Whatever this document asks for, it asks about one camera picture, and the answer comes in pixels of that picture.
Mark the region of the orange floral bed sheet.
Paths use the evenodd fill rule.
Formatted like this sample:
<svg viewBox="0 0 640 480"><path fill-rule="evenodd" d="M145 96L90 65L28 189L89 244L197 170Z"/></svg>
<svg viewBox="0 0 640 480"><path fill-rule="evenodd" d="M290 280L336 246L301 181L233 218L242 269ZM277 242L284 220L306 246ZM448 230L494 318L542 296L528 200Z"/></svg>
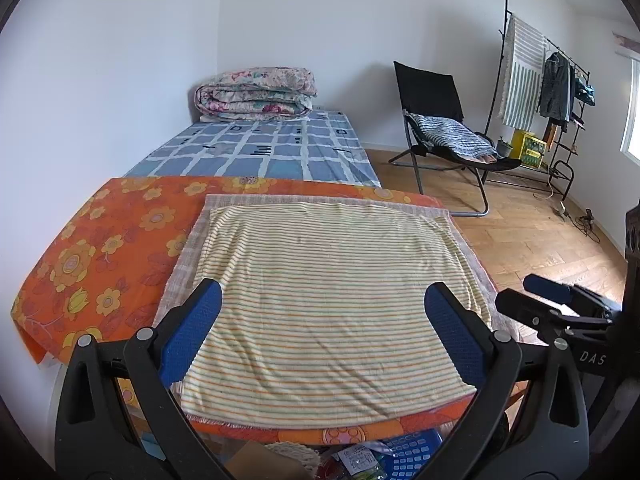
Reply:
<svg viewBox="0 0 640 480"><path fill-rule="evenodd" d="M273 178L114 178L88 199L28 274L11 310L40 364L70 359L82 335L126 339L189 295L188 237L207 211L232 203L372 200L441 216L436 198L385 188Z"/></svg>

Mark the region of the blue plastic laundry basket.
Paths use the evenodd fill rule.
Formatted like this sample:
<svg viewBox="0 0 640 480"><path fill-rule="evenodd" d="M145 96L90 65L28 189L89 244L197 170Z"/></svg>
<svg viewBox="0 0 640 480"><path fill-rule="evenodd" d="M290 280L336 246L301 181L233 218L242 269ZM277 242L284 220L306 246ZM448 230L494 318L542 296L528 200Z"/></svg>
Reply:
<svg viewBox="0 0 640 480"><path fill-rule="evenodd" d="M382 466L387 479L413 479L442 445L436 429L373 441L366 447Z"/></svg>

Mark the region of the striped yellow towel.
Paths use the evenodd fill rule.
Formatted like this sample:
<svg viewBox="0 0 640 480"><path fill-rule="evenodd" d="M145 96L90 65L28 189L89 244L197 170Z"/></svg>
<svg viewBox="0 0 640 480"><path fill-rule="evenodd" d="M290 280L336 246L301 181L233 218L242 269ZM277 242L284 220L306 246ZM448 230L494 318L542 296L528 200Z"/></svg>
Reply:
<svg viewBox="0 0 640 480"><path fill-rule="evenodd" d="M427 287L495 324L487 274L437 209L209 196L160 310L206 278L222 307L176 383L203 422L329 429L442 408L473 388L428 322Z"/></svg>

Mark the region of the yellow crate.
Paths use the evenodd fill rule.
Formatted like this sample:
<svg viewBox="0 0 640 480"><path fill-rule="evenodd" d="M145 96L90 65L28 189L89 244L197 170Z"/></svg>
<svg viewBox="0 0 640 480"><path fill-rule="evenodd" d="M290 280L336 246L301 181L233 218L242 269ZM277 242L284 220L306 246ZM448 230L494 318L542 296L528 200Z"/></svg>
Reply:
<svg viewBox="0 0 640 480"><path fill-rule="evenodd" d="M547 151L547 143L533 133L516 129L511 139L511 158L518 159L523 166L539 169Z"/></svg>

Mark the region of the cardboard piece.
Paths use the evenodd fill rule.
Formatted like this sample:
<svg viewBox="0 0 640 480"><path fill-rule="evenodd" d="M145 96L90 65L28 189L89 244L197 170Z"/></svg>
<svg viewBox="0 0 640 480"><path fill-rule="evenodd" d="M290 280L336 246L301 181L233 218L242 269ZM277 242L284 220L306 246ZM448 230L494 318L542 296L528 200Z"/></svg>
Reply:
<svg viewBox="0 0 640 480"><path fill-rule="evenodd" d="M294 458L268 450L262 444L247 442L224 466L239 480L311 480L311 473Z"/></svg>

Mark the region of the black clothes rack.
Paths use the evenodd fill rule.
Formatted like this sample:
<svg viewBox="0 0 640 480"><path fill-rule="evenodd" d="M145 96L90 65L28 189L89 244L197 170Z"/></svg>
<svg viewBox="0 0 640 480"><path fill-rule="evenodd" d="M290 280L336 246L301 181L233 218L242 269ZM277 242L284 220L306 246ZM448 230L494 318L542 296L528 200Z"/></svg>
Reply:
<svg viewBox="0 0 640 480"><path fill-rule="evenodd" d="M575 182L572 161L585 108L596 104L590 71L503 0L500 58L484 131L512 130L511 155L521 163L517 188L546 188L565 202Z"/></svg>

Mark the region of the cream knitted cloth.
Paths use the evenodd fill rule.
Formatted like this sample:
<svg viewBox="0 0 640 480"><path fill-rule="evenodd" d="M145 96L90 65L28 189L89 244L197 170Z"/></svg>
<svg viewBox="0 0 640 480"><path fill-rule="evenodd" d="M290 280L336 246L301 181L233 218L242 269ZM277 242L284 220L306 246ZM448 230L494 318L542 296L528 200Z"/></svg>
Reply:
<svg viewBox="0 0 640 480"><path fill-rule="evenodd" d="M270 443L266 448L280 456L296 460L311 479L316 478L320 466L320 454L313 448L295 442Z"/></svg>

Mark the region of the striped chair cushion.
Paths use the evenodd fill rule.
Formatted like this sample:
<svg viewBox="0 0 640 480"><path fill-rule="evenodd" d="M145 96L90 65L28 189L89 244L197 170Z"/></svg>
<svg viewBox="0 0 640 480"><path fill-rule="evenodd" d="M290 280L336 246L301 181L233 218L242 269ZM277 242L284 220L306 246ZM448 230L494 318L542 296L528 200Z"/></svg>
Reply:
<svg viewBox="0 0 640 480"><path fill-rule="evenodd" d="M466 128L461 122L446 117L405 114L416 140L429 151L443 148L458 157L471 162L489 164L499 159L492 144Z"/></svg>

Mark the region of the dark hanging jacket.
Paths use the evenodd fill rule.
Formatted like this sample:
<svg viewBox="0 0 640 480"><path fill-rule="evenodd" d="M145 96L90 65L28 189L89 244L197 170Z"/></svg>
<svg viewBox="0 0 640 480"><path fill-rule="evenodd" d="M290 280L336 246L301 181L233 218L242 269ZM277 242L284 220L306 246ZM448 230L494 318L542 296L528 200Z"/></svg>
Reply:
<svg viewBox="0 0 640 480"><path fill-rule="evenodd" d="M563 131L567 129L573 113L574 78L572 64L560 52L553 52L544 62L538 112Z"/></svg>

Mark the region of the teal hanging garment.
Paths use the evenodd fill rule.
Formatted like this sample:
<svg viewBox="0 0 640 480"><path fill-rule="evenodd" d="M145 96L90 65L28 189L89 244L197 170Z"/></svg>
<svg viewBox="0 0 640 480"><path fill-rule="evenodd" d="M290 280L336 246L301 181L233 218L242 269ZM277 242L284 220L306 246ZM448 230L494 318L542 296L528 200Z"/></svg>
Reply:
<svg viewBox="0 0 640 480"><path fill-rule="evenodd" d="M596 105L596 92L593 86L586 84L580 78L574 80L574 98L585 105Z"/></svg>

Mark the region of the blue checked mattress cover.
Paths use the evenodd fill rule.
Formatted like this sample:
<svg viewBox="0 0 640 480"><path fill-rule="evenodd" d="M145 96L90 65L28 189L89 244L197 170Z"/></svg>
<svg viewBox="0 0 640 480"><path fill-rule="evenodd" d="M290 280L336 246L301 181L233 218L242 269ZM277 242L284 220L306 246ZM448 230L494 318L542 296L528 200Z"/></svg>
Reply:
<svg viewBox="0 0 640 480"><path fill-rule="evenodd" d="M348 117L334 110L296 120L194 122L127 174L380 185Z"/></svg>

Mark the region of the black folding chair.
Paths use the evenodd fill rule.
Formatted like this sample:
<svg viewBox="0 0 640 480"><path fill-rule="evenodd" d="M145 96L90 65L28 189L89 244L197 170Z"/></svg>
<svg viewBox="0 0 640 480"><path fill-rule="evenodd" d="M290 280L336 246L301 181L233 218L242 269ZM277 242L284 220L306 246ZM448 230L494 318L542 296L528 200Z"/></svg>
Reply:
<svg viewBox="0 0 640 480"><path fill-rule="evenodd" d="M454 211L458 218L483 218L490 206L485 183L491 172L522 166L519 159L503 156L489 136L466 126L454 77L394 63L399 101L408 148L388 160L392 166L413 169L416 186L424 192L423 170L468 170L476 179L483 208Z"/></svg>

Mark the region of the folded floral quilt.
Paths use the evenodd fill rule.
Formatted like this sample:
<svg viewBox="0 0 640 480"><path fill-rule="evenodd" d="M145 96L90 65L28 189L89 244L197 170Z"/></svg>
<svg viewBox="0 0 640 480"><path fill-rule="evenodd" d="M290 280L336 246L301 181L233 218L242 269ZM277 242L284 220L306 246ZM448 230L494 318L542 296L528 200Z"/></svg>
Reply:
<svg viewBox="0 0 640 480"><path fill-rule="evenodd" d="M317 94L308 68L253 67L213 76L194 90L193 103L206 119L288 120L307 116Z"/></svg>

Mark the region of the green striped hanging towel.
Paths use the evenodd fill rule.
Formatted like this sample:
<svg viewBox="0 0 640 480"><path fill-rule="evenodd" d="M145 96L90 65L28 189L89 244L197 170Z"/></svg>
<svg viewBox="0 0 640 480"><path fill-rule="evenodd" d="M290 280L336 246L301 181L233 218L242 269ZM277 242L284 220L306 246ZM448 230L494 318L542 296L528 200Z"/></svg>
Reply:
<svg viewBox="0 0 640 480"><path fill-rule="evenodd" d="M535 27L511 14L506 24L506 65L499 117L516 130L532 128L539 102L546 38Z"/></svg>

